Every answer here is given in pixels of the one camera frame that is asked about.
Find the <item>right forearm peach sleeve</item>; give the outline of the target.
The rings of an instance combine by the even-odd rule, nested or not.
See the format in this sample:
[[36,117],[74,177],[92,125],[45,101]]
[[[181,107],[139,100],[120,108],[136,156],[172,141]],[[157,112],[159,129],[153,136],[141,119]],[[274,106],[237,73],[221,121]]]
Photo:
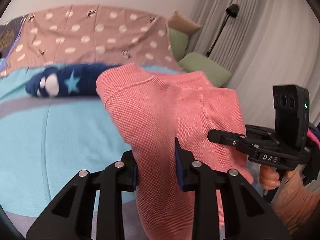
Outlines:
[[272,204],[275,214],[294,236],[307,223],[319,202],[319,193],[308,191],[298,171],[286,174],[287,182]]

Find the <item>right hand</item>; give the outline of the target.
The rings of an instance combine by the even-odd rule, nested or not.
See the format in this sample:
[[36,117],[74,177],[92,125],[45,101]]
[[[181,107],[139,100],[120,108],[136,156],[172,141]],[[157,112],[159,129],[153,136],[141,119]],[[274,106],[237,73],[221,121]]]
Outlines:
[[[295,186],[300,182],[300,175],[297,169],[293,171],[287,171],[284,175],[286,179],[283,185],[283,190],[288,189],[291,186]],[[259,182],[265,190],[274,190],[280,187],[281,179],[280,174],[276,172],[272,167],[261,165]]]

